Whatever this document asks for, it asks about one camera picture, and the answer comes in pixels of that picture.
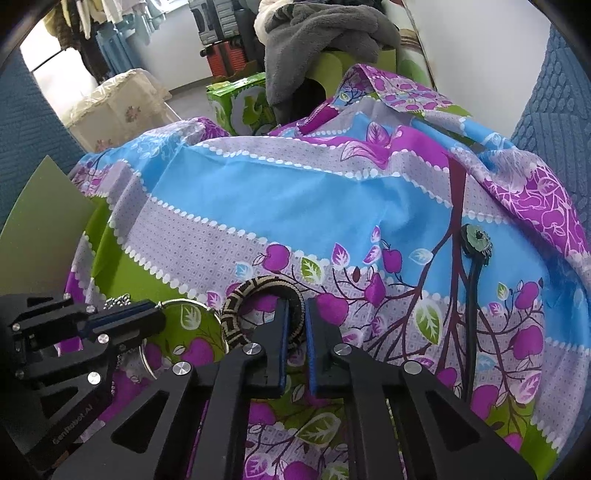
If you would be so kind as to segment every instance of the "green fabric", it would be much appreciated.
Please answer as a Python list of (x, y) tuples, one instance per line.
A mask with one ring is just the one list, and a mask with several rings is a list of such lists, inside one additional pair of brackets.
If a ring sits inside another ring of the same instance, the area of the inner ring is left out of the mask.
[(534, 425), (528, 425), (521, 450), (519, 451), (534, 468), (539, 480), (546, 478), (558, 459), (558, 452), (542, 437)]

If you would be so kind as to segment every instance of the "metal screw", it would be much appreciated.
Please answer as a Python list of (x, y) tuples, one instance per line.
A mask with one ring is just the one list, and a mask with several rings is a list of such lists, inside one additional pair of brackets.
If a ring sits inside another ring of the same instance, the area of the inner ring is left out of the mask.
[(100, 373), (90, 372), (88, 374), (88, 383), (91, 385), (98, 385), (100, 383)]
[(175, 375), (187, 375), (191, 371), (191, 364), (189, 362), (179, 362), (173, 365), (173, 373)]
[(339, 343), (338, 345), (335, 345), (333, 350), (337, 355), (346, 356), (351, 353), (351, 346), (347, 343)]
[(258, 343), (247, 343), (242, 347), (242, 351), (247, 355), (256, 355), (261, 353), (262, 347)]
[(411, 375), (418, 375), (421, 373), (422, 369), (423, 366), (419, 362), (415, 362), (413, 360), (404, 364), (404, 371)]

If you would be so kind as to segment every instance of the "gray fleece blanket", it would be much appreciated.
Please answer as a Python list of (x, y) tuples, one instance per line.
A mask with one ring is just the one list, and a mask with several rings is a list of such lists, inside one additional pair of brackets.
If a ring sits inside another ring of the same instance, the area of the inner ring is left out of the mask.
[(280, 123), (288, 121), (292, 94), (325, 48), (345, 51), (360, 63), (374, 63), (382, 46), (400, 45), (396, 26), (366, 5), (284, 5), (265, 29), (269, 34), (265, 51), (267, 101)]

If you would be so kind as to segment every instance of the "lavender fabric stripe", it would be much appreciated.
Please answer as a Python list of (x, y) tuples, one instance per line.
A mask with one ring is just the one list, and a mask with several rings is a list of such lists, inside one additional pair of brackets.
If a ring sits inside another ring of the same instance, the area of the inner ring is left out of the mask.
[(550, 443), (557, 440), (555, 448), (564, 445), (579, 413), (589, 370), (589, 356), (583, 351), (566, 351), (546, 343), (542, 380), (537, 394), (532, 423), (540, 424)]

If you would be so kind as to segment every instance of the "floral embroidered cloth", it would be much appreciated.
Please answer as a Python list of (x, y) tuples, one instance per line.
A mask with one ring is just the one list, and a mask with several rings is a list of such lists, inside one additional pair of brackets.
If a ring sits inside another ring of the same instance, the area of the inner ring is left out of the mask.
[[(355, 66), (334, 99), (268, 137), (182, 121), (85, 156), (73, 181), (97, 205), (67, 285), (76, 299), (220, 308), (271, 272), (317, 297), (345, 341), (382, 361), (415, 359), (457, 395), (470, 270), (459, 232), (479, 225), (493, 250), (478, 284), (471, 407), (540, 478), (556, 460), (589, 366), (587, 243), (544, 162), (444, 96)], [(250, 302), (243, 327), (270, 320), (275, 302)], [(148, 345), (156, 373), (222, 355), (219, 327), (192, 308), (170, 311)], [(290, 356), (279, 400), (252, 403), (244, 480), (348, 478), (343, 404), (310, 394), (305, 356), (305, 345)], [(148, 383), (128, 354), (86, 436)]]

